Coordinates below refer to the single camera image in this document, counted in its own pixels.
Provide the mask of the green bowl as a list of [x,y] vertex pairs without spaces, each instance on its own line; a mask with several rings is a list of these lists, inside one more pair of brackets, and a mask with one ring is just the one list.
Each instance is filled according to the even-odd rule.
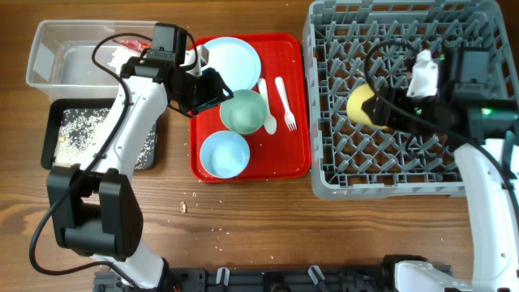
[[220,119],[230,131],[250,135],[265,123],[267,106],[262,96],[252,90],[234,91],[234,96],[220,106]]

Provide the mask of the white napkin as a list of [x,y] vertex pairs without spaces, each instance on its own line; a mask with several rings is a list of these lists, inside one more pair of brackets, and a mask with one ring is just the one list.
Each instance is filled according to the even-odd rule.
[[119,75],[122,69],[122,65],[125,64],[129,58],[139,57],[139,53],[128,49],[124,46],[119,46],[113,53],[112,59],[108,62],[108,65],[114,69],[114,72]]

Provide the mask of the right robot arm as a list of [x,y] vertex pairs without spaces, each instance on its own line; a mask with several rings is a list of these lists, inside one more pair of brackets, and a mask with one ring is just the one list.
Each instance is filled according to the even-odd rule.
[[474,271],[464,284],[424,260],[391,260],[388,288],[517,290],[518,108],[492,84],[490,50],[461,47],[439,59],[414,50],[405,69],[407,88],[377,88],[368,79],[352,91],[347,114],[369,127],[446,135],[465,187]]

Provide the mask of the red snack wrapper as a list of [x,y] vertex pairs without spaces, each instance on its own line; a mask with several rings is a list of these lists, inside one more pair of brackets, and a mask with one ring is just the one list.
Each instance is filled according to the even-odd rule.
[[144,41],[137,41],[137,40],[126,41],[126,40],[122,40],[122,39],[113,39],[113,42],[123,45],[126,48],[131,49],[138,53],[142,53],[145,49],[149,49],[151,47],[150,43],[144,42]]

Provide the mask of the food scraps and rice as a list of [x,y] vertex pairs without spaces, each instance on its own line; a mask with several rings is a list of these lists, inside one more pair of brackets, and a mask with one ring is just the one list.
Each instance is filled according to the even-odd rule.
[[[71,166],[75,157],[82,154],[93,141],[102,123],[108,115],[109,108],[65,109],[58,127],[58,138],[54,153],[51,155],[52,166]],[[154,123],[141,148],[136,170],[148,170],[155,164],[157,143],[157,124]]]

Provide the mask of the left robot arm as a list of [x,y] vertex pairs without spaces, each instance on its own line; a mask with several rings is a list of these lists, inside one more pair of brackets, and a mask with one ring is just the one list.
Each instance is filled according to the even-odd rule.
[[208,66],[208,51],[174,24],[156,24],[150,46],[115,74],[118,95],[94,140],[69,167],[47,178],[57,244],[104,265],[129,291],[173,291],[166,259],[143,241],[144,217],[131,187],[135,163],[157,119],[172,109],[194,118],[233,97]]

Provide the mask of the yellow plastic cup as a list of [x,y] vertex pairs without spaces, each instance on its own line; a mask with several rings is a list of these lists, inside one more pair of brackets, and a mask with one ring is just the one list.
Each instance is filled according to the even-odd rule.
[[368,84],[362,84],[352,91],[346,104],[346,113],[352,122],[376,129],[387,126],[375,123],[374,110],[377,97]]

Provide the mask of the light blue bowl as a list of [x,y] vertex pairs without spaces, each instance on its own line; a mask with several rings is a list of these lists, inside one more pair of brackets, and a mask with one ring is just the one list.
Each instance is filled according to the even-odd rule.
[[199,161],[213,177],[228,179],[241,174],[251,159],[246,140],[234,131],[217,131],[203,143]]

